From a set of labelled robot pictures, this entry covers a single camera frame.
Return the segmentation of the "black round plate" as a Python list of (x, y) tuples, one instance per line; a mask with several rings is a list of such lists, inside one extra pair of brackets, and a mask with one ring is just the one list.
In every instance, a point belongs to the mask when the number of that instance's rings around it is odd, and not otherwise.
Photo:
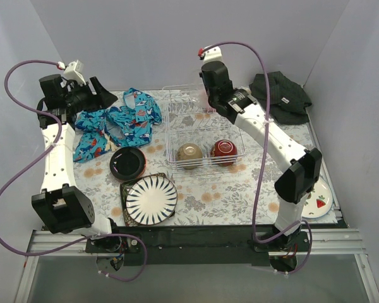
[(140, 177), (146, 168), (144, 153), (135, 147), (123, 147), (111, 157), (109, 168), (118, 181), (130, 181)]

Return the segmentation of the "red bowl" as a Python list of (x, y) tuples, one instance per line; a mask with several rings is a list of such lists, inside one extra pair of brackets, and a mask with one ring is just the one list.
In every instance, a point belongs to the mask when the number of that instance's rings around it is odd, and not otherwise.
[(221, 167), (232, 165), (236, 161), (238, 149), (230, 140), (218, 140), (210, 150), (212, 163)]

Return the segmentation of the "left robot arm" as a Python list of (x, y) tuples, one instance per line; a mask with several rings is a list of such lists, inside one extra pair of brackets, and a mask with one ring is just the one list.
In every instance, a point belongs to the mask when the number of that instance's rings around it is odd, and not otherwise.
[(110, 218), (98, 215), (91, 200), (76, 185), (73, 171), (73, 142), (77, 113), (98, 112), (112, 105), (117, 97), (96, 77), (84, 84), (60, 74), (39, 80), (43, 98), (37, 104), (38, 120), (44, 138), (44, 179), (40, 193), (32, 196), (32, 207), (53, 234), (71, 232), (100, 237), (100, 245), (116, 252), (122, 238), (113, 230)]

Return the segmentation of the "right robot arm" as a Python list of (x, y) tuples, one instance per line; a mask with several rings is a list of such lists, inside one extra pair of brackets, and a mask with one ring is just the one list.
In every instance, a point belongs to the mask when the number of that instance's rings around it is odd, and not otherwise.
[(226, 65), (210, 61), (201, 67), (201, 78), (209, 105), (233, 125), (249, 134), (282, 172), (274, 188), (279, 197), (279, 212), (272, 233), (263, 238), (253, 234), (257, 244), (274, 242), (287, 251), (296, 243), (302, 212), (308, 194), (319, 180), (322, 153), (296, 143), (276, 123), (269, 121), (268, 110), (244, 89), (235, 89)]

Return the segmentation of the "clear plastic bowl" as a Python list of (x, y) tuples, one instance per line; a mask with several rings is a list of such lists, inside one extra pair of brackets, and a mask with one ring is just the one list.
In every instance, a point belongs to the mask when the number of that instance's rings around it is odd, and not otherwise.
[(197, 106), (203, 109), (208, 107), (208, 96), (205, 91), (200, 69), (196, 69), (190, 74), (189, 97)]

